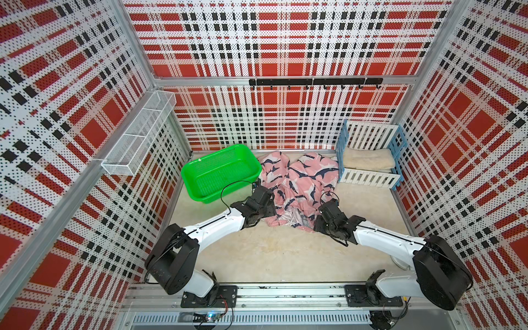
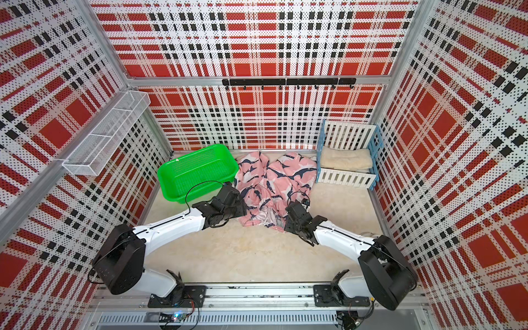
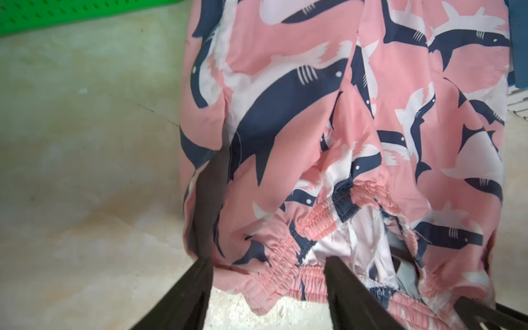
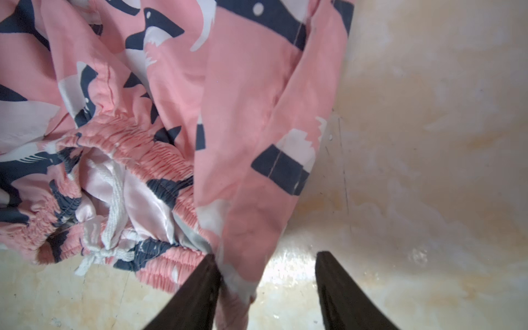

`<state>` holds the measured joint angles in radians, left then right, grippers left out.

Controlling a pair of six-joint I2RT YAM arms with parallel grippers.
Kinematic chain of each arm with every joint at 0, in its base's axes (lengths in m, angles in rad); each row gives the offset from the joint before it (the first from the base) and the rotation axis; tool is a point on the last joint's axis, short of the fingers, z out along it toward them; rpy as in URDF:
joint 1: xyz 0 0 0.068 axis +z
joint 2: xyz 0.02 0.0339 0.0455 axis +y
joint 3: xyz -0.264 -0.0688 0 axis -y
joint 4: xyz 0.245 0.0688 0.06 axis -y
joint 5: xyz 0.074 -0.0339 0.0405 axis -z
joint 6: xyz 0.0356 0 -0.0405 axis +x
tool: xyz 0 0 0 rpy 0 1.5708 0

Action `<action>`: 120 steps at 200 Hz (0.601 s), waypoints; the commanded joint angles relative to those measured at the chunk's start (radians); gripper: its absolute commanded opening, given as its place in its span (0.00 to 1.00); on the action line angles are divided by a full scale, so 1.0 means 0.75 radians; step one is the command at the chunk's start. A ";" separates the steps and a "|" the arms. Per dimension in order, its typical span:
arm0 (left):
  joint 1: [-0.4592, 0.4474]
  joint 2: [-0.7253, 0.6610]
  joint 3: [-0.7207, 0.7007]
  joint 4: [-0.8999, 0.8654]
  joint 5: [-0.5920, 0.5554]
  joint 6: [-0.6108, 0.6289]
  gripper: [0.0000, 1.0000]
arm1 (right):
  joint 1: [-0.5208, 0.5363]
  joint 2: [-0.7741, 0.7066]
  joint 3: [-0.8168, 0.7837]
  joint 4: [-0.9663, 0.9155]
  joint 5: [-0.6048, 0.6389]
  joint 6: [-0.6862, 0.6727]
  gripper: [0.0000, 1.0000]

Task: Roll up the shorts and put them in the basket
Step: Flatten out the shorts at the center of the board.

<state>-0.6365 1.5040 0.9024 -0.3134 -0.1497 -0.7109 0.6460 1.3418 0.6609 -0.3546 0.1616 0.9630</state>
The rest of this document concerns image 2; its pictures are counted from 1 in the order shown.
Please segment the pink shark print shorts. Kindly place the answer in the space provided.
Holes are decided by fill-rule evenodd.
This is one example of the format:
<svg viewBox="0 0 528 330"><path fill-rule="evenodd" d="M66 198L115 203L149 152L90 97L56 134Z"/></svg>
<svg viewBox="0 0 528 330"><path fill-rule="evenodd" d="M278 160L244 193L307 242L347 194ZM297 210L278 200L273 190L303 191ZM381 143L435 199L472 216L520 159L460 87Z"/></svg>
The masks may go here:
<svg viewBox="0 0 528 330"><path fill-rule="evenodd" d="M237 163L235 188L247 206L247 214L239 217L239 223L244 227L262 225L283 232L287 206L309 200L316 183L317 162L296 152L272 161L256 151L239 158Z"/></svg>

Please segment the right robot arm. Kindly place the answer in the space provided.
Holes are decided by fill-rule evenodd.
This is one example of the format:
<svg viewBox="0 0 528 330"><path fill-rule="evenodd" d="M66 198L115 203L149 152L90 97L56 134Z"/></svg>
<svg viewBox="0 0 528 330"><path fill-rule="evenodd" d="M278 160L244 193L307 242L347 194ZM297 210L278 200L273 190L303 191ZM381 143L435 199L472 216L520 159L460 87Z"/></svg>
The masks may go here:
<svg viewBox="0 0 528 330"><path fill-rule="evenodd" d="M349 276L345 269L330 284L316 286L316 306L367 307L368 299L373 299L394 311L417 287L416 272L389 237L364 237L346 231L324 217L312 217L299 202L291 203L286 210L287 232L311 246L325 246L349 257L362 271L360 276Z"/></svg>

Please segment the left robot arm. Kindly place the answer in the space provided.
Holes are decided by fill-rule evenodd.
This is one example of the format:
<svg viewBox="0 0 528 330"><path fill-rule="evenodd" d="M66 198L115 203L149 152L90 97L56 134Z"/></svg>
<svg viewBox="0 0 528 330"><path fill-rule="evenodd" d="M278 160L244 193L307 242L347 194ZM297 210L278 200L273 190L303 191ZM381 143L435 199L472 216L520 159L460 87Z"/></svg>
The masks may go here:
<svg viewBox="0 0 528 330"><path fill-rule="evenodd" d="M135 228L119 225L94 257L88 276L97 276L98 284L113 295L136 290L166 298L182 280L172 271L146 268L148 255L181 237L243 217L247 209L241 193L227 182L210 201L197 202L180 214Z"/></svg>

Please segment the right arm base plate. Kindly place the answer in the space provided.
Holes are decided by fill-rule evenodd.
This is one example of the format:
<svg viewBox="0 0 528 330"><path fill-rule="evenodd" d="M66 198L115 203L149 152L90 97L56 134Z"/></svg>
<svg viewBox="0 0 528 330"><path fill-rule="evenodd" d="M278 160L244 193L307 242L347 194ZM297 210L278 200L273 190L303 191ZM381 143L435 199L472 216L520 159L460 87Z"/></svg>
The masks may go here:
<svg viewBox="0 0 528 330"><path fill-rule="evenodd" d="M369 307L371 305L368 297L347 297L336 285L315 285L313 294L317 307Z"/></svg>

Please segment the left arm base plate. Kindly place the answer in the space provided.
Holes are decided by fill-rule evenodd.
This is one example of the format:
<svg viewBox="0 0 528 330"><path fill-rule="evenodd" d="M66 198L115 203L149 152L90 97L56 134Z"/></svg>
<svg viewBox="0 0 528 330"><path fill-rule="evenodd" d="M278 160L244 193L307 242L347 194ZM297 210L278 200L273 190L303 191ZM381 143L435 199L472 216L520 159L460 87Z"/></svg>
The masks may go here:
<svg viewBox="0 0 528 330"><path fill-rule="evenodd" d="M205 285L177 286L166 298L151 294L148 308L202 308L206 297Z"/></svg>

